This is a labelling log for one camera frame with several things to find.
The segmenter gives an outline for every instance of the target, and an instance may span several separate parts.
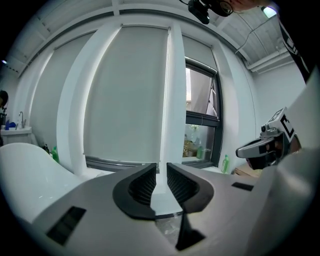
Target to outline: ceiling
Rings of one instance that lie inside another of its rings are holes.
[[[134,4],[141,4],[140,9],[171,7],[171,10],[185,11],[186,15],[190,15],[188,7],[178,0],[51,0],[37,11],[17,37],[7,56],[7,66],[20,74],[50,36],[82,15],[102,8],[112,8],[116,14],[119,9],[133,8]],[[253,64],[284,47],[277,17],[268,19],[260,7],[243,13],[233,13],[227,18],[219,17],[210,10],[209,17],[208,27],[214,28],[236,49],[242,46],[248,37],[242,52],[245,53],[243,55],[248,64]]]

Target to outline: person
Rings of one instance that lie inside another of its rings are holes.
[[[5,110],[4,107],[8,103],[8,99],[8,93],[5,90],[0,90],[0,110]],[[4,122],[3,120],[6,120],[6,115],[4,113],[0,113],[0,147],[4,145],[1,137],[1,125]]]
[[[242,12],[257,6],[271,7],[277,12],[285,47],[299,68],[304,81],[310,77],[319,59],[318,40],[313,38],[318,21],[318,1],[296,3],[289,0],[212,0],[227,2],[234,12]],[[213,4],[212,10],[221,14],[221,4]]]
[[[5,90],[0,90],[0,109],[3,109],[9,99],[8,93]]]

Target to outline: black window frame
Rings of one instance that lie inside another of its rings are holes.
[[[102,171],[116,173],[133,167],[151,164],[151,162],[125,162],[118,160],[106,160],[95,156],[85,156],[86,167],[94,168]],[[159,174],[159,163],[155,163],[156,173]]]
[[[214,127],[214,138],[213,147],[211,153],[211,159],[203,161],[183,161],[182,164],[186,166],[191,166],[195,168],[207,168],[207,167],[218,167],[219,160],[221,156],[221,148],[223,142],[223,132],[224,132],[224,104],[223,104],[223,94],[221,87],[221,80],[219,77],[219,72],[205,64],[202,64],[196,60],[186,57],[185,67],[193,71],[199,72],[205,76],[211,77],[215,83],[216,90],[216,100],[217,100],[217,117],[202,114],[198,112],[193,112],[186,110],[185,123],[189,125],[199,125]]]

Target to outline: gray surface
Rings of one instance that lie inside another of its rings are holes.
[[[182,164],[175,165],[205,179],[213,187],[213,198],[207,207],[202,212],[188,214],[191,226],[205,236],[216,234],[217,230],[223,228],[248,199],[250,191],[233,187],[232,184],[240,182],[255,185],[258,180],[249,176],[227,175]]]
[[[164,235],[164,237],[176,246],[179,238],[182,215],[171,218],[162,218],[155,221],[155,225]]]
[[[52,239],[48,238],[46,234],[44,234],[40,229],[32,226],[26,220],[17,217],[17,221],[24,229],[24,231],[37,242],[38,245],[41,245],[41,249],[47,253],[47,255],[59,255],[59,256],[76,256],[76,254],[72,253],[68,249],[65,249],[60,244],[56,243]]]
[[[192,227],[207,238],[181,255],[265,255],[292,231],[313,199],[320,175],[319,154],[319,149],[301,150],[278,166],[263,169],[249,196],[238,207],[228,207],[226,216],[217,216],[216,209],[223,203],[213,205],[213,200],[203,212],[189,214]],[[206,211],[212,215],[210,221]]]
[[[71,207],[86,209],[65,248],[75,255],[170,255],[176,249],[154,221],[131,219],[115,204],[114,186],[144,166],[94,178],[56,201],[33,222],[46,233]]]

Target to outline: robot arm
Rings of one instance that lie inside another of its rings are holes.
[[[253,169],[263,169],[279,163],[291,151],[295,130],[286,116],[287,108],[277,111],[261,127],[260,137],[238,148],[238,158],[248,159]]]

